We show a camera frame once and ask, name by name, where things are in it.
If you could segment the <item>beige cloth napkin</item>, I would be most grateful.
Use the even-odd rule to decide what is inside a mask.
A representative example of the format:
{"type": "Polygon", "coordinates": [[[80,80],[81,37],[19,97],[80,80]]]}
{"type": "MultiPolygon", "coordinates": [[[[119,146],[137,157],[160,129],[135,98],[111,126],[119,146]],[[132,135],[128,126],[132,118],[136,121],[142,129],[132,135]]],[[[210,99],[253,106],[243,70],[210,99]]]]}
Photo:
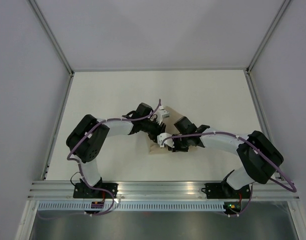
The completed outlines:
{"type": "MultiPolygon", "coordinates": [[[[163,120],[163,123],[166,125],[165,131],[168,134],[179,134],[179,130],[174,126],[174,124],[183,117],[183,115],[173,108],[169,106],[165,106],[164,109],[169,112],[169,117],[163,120]]],[[[157,143],[152,142],[148,137],[146,137],[147,147],[149,149],[149,155],[156,155],[156,154],[168,154],[171,153],[168,151],[168,148],[160,148],[157,143]]]]}

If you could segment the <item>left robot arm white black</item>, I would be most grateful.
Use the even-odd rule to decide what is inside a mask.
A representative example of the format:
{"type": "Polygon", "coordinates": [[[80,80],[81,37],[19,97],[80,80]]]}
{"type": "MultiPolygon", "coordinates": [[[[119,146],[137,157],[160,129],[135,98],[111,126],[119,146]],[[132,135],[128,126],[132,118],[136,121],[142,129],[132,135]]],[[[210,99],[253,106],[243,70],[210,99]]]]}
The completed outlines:
{"type": "Polygon", "coordinates": [[[73,198],[115,198],[118,185],[103,182],[96,160],[106,138],[144,132],[157,143],[158,136],[166,129],[163,120],[169,116],[170,113],[160,103],[155,109],[140,103],[135,110],[117,118],[101,119],[85,115],[66,140],[70,150],[67,159],[77,162],[81,175],[79,182],[74,184],[73,198]]]}

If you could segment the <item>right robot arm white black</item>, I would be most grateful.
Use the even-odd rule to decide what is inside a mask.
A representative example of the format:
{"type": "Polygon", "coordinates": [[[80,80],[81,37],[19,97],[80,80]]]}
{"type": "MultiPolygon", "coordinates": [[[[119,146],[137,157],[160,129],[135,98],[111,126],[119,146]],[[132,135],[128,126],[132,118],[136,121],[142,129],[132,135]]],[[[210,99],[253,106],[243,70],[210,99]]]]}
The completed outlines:
{"type": "Polygon", "coordinates": [[[277,148],[257,130],[250,134],[233,134],[204,124],[196,127],[187,117],[180,118],[174,126],[179,134],[168,136],[160,143],[172,152],[187,152],[189,147],[200,147],[239,157],[242,166],[229,172],[220,183],[221,192],[227,198],[234,197],[249,184],[266,184],[284,162],[277,148]]]}

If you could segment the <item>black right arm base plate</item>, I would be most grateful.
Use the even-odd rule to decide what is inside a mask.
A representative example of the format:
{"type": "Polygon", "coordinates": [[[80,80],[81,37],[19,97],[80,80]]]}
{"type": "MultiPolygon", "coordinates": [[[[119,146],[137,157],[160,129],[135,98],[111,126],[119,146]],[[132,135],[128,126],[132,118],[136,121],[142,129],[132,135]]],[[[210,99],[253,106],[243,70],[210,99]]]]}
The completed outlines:
{"type": "Polygon", "coordinates": [[[235,190],[225,182],[205,183],[201,188],[201,192],[206,194],[207,199],[222,200],[240,200],[249,199],[251,196],[251,188],[249,185],[235,190]]]}

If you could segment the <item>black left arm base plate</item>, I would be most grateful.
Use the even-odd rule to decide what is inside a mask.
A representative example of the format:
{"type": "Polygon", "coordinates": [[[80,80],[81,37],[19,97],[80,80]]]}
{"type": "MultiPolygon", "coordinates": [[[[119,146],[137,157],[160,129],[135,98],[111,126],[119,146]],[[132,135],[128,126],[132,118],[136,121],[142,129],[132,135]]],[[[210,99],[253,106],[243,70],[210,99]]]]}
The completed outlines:
{"type": "Polygon", "coordinates": [[[105,182],[100,185],[94,186],[94,188],[101,188],[101,190],[91,189],[84,182],[78,182],[75,184],[73,191],[74,199],[112,199],[112,195],[115,198],[118,193],[118,184],[105,182]]]}

